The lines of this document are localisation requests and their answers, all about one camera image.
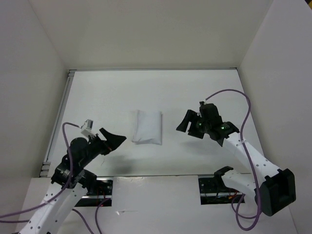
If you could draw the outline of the white skirt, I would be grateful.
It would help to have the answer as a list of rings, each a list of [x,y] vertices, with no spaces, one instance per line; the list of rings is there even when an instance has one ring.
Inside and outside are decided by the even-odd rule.
[[[162,112],[136,110],[134,116],[132,142],[162,145]]]

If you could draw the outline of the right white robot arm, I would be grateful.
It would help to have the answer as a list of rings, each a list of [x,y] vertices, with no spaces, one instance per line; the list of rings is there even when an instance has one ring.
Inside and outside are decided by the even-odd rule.
[[[216,190],[223,192],[232,188],[240,191],[253,199],[267,216],[273,216],[296,201],[294,173],[267,160],[241,136],[233,123],[222,120],[214,104],[200,102],[199,111],[188,110],[176,129],[199,139],[208,135],[250,171],[251,175],[243,175],[231,166],[217,170],[214,172]]]

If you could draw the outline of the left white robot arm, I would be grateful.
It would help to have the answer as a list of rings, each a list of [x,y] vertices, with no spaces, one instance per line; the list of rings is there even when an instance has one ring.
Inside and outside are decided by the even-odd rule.
[[[56,167],[39,208],[19,233],[55,234],[85,195],[105,195],[107,183],[98,180],[85,167],[97,156],[105,156],[116,150],[126,137],[111,134],[103,128],[99,131],[104,139],[85,130],[84,137],[77,137],[67,143],[67,153]]]

